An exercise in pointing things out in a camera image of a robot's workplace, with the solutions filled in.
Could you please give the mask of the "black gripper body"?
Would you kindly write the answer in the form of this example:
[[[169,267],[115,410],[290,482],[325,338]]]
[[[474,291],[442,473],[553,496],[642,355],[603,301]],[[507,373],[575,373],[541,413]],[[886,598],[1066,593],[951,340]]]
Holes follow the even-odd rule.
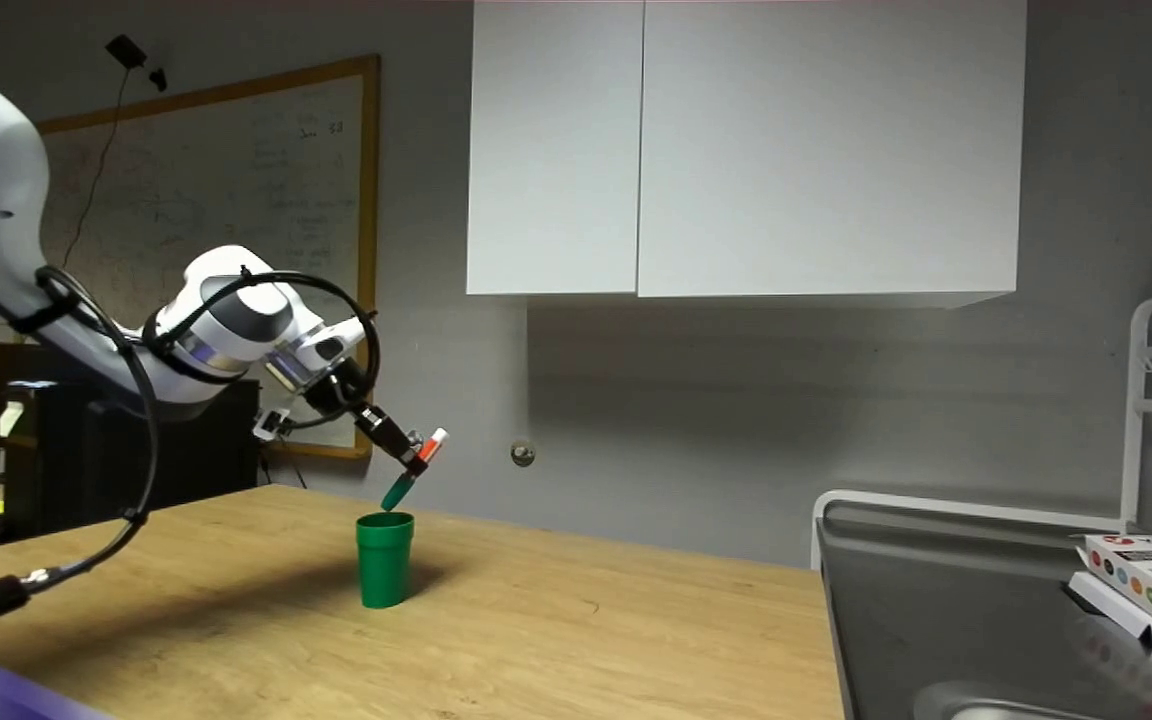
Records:
[[[325,382],[314,382],[305,401],[325,415],[350,415],[360,427],[376,421],[370,413],[376,373],[356,361],[337,363]]]

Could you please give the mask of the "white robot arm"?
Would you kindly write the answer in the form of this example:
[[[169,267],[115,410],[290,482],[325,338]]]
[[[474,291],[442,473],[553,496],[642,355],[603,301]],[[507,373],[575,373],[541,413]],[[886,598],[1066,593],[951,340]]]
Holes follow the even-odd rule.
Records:
[[[370,387],[381,331],[330,282],[273,267],[243,245],[184,263],[170,298],[122,326],[44,254],[50,169],[38,130],[0,93],[0,322],[151,413],[194,415],[254,368],[296,393],[314,426],[338,415],[400,469],[423,473],[426,444]]]

